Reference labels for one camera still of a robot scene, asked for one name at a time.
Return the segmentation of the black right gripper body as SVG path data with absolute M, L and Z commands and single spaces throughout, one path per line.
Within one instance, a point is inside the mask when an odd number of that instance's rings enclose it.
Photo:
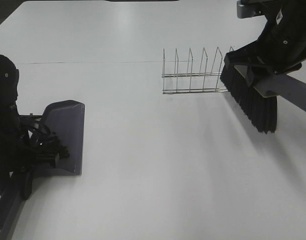
M 291 73 L 306 59 L 306 0 L 255 1 L 267 23 L 258 37 L 256 51 L 264 66 L 257 74 Z

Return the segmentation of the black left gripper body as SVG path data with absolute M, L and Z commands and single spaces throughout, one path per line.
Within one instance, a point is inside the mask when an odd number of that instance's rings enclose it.
M 68 147 L 41 115 L 0 109 L 0 172 L 20 172 L 38 164 L 55 167 L 68 157 Z

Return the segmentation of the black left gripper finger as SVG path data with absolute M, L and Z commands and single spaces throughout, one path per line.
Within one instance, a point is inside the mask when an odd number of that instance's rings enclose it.
M 32 193 L 32 181 L 33 173 L 31 169 L 21 175 L 20 194 L 24 200 L 28 200 Z

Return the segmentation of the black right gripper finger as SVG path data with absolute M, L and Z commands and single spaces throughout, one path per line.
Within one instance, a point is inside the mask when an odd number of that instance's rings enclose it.
M 257 67 L 256 66 L 247 66 L 245 81 L 248 87 L 253 87 L 257 81 Z
M 236 65 L 270 68 L 270 65 L 265 63 L 259 57 L 257 41 L 251 42 L 250 44 L 247 44 L 237 50 L 226 53 L 224 63 L 226 68 Z

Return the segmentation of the right robot arm grey link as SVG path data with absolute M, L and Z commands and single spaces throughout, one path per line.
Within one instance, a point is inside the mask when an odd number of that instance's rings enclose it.
M 262 16 L 262 0 L 238 0 L 236 2 L 237 17 L 239 19 Z

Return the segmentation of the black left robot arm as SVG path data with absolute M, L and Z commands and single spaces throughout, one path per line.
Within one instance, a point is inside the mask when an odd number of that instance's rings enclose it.
M 54 167 L 70 156 L 57 134 L 39 116 L 21 116 L 17 109 L 19 70 L 0 54 L 0 195 L 12 175 L 23 176 L 22 196 L 31 194 L 32 171 L 38 165 Z

